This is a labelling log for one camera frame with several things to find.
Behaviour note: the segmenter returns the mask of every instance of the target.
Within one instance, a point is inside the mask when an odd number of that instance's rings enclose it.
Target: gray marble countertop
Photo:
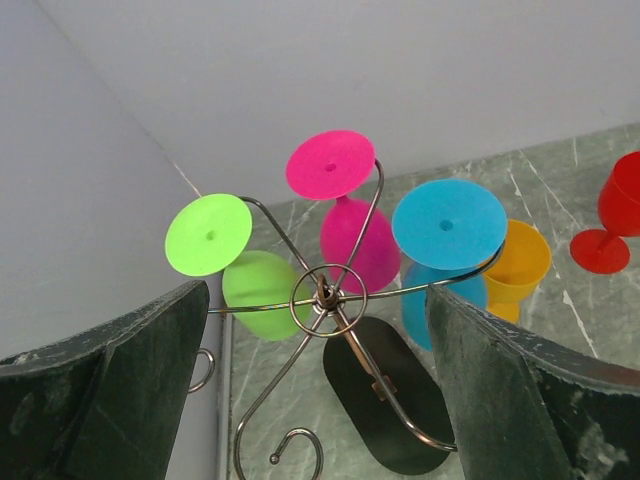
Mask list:
[[[553,266],[521,309],[520,325],[566,347],[612,363],[640,368],[640,242],[630,239],[633,258],[623,272],[600,276],[576,265],[569,242],[579,231],[599,227],[598,194],[615,161],[640,149],[640,124],[621,127],[522,151],[497,155],[455,167],[387,179],[381,210],[390,218],[413,187],[437,178],[472,180],[503,202],[509,218],[535,224],[553,251]],[[393,159],[381,159],[385,162]],[[373,185],[356,196],[371,198]],[[312,264],[323,263],[318,236],[329,202],[298,200],[272,209],[290,238]],[[292,255],[266,219],[254,215],[251,249],[269,250],[294,264]],[[370,302],[370,314],[402,330],[398,297]],[[260,395],[303,338],[283,342],[252,336],[240,323],[234,332],[232,366],[232,435],[240,417]],[[434,374],[433,358],[407,339]],[[291,428],[306,427],[322,441],[323,478],[401,479],[369,454],[325,378],[324,342],[315,339],[249,423],[241,457],[249,479],[309,479],[315,455],[311,444],[296,438],[278,466],[269,455]],[[235,472],[230,478],[237,478]],[[426,479],[463,479],[457,455],[450,455]]]

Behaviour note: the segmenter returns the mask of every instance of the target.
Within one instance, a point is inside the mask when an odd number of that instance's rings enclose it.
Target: wire rack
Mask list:
[[[223,317],[226,315],[232,315],[234,313],[239,312],[260,312],[267,310],[278,310],[278,309],[289,309],[291,312],[291,316],[295,321],[296,325],[300,330],[305,333],[305,337],[302,339],[300,344],[291,354],[291,357],[287,360],[287,362],[280,368],[275,377],[271,380],[271,382],[267,385],[264,391],[260,394],[260,396],[253,402],[253,404],[249,407],[246,413],[240,419],[240,422],[236,428],[234,439],[233,439],[233,466],[236,471],[236,474],[241,480],[247,480],[247,477],[244,474],[244,470],[242,467],[242,462],[240,459],[241,453],[241,443],[242,437],[245,432],[245,429],[256,413],[256,411],[260,408],[260,406],[265,402],[265,400],[269,397],[271,392],[278,386],[280,381],[287,375],[291,367],[296,363],[298,358],[302,355],[304,350],[307,348],[309,343],[313,338],[331,338],[340,335],[344,335],[346,340],[351,347],[354,355],[357,357],[360,362],[362,368],[365,369],[367,373],[374,377],[376,383],[380,387],[380,394],[384,397],[386,401],[389,402],[393,411],[398,416],[398,419],[402,422],[402,424],[421,442],[426,445],[436,448],[438,450],[443,450],[446,452],[456,452],[457,447],[453,443],[443,442],[436,438],[431,437],[428,433],[423,432],[420,428],[418,428],[409,416],[405,413],[402,405],[398,402],[397,398],[394,395],[393,387],[391,387],[388,381],[385,379],[384,375],[378,368],[378,365],[374,361],[373,357],[367,350],[367,348],[360,341],[358,335],[353,331],[353,328],[358,324],[360,319],[364,316],[367,305],[371,300],[378,300],[388,297],[394,297],[397,295],[407,295],[410,293],[419,292],[421,290],[426,290],[429,286],[434,285],[449,285],[452,283],[462,282],[464,280],[468,280],[469,278],[480,275],[485,270],[489,269],[500,257],[502,250],[504,248],[504,243],[500,246],[500,248],[493,254],[493,256],[489,259],[488,262],[484,263],[480,267],[469,271],[463,275],[458,275],[456,277],[447,278],[444,280],[438,280],[430,283],[425,283],[422,285],[417,285],[409,288],[399,288],[390,291],[377,292],[377,293],[368,293],[366,285],[360,275],[356,271],[353,270],[351,264],[353,263],[362,240],[367,232],[367,228],[369,227],[369,223],[371,221],[371,217],[376,209],[378,201],[382,196],[382,191],[384,188],[384,171],[381,163],[376,160],[375,161],[376,170],[378,172],[378,182],[376,186],[375,193],[373,195],[373,199],[369,205],[369,210],[365,217],[365,220],[362,224],[362,228],[359,232],[359,235],[354,244],[353,250],[349,255],[349,258],[345,264],[338,263],[324,263],[320,265],[310,266],[309,263],[304,259],[300,251],[293,244],[291,239],[287,236],[282,227],[278,224],[274,216],[271,214],[269,209],[264,206],[258,200],[251,197],[240,197],[244,202],[249,203],[257,207],[262,211],[262,213],[267,217],[273,228],[277,231],[277,233],[282,238],[283,242],[287,245],[291,253],[299,262],[300,266],[304,269],[304,273],[298,278],[296,281],[291,295],[289,297],[289,302],[287,303],[277,303],[271,305],[255,305],[250,307],[221,307],[221,308],[212,308],[209,309],[209,314],[220,314]],[[341,274],[338,277],[337,281],[333,284],[327,281],[327,278],[322,273],[317,273],[320,270],[335,267],[341,270]],[[346,295],[343,290],[341,290],[340,286],[344,281],[347,274],[351,274],[355,277],[358,283],[361,286],[362,294],[358,295]],[[305,300],[295,300],[296,292],[300,285],[305,281],[312,281],[314,284],[314,293],[311,296],[312,298]],[[344,305],[349,302],[361,302],[360,309],[358,313],[353,318],[348,318],[344,312]],[[311,326],[307,326],[296,314],[295,307],[301,305],[311,305],[313,311],[316,314],[315,320],[311,323]],[[318,328],[321,324],[327,319],[331,318],[337,325],[337,330],[330,333],[322,333],[318,331]],[[200,388],[202,388],[206,382],[211,378],[213,373],[213,368],[215,366],[213,355],[207,349],[198,350],[198,354],[205,355],[209,362],[209,368],[205,374],[205,377],[199,381],[194,386],[190,387],[189,393],[193,393]],[[316,453],[316,461],[315,461],[315,470],[312,475],[312,480],[317,480],[322,475],[322,470],[324,467],[324,453],[322,449],[322,443],[317,435],[307,428],[295,427],[289,430],[280,441],[280,444],[275,449],[273,453],[269,456],[269,462],[272,465],[277,465],[280,462],[281,456],[284,454],[287,445],[294,437],[301,435],[309,439]]]

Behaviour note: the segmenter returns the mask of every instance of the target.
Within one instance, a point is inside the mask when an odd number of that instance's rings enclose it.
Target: white wall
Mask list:
[[[204,191],[288,198],[332,128],[395,174],[640,120],[638,0],[39,1]]]
[[[38,6],[0,0],[0,358],[184,282],[163,243],[173,215],[193,198]],[[204,343],[215,349],[214,327]],[[211,478],[213,387],[187,400],[169,478]]]

